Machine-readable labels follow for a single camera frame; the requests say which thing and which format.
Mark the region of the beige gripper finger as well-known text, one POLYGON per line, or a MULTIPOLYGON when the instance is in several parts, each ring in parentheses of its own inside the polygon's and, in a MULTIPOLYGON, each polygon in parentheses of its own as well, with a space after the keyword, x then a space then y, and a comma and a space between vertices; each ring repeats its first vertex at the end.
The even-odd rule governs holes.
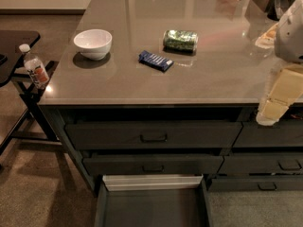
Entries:
POLYGON ((297 63, 280 66, 266 81, 256 121, 261 126, 273 126, 302 95, 303 66, 297 63))

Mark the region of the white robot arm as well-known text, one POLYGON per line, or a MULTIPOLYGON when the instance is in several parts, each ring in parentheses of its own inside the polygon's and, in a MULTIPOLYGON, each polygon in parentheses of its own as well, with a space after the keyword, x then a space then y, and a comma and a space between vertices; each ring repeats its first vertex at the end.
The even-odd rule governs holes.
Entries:
POLYGON ((280 58, 265 83, 257 122, 272 126, 303 95, 303 0, 295 0, 279 22, 258 38, 280 58))

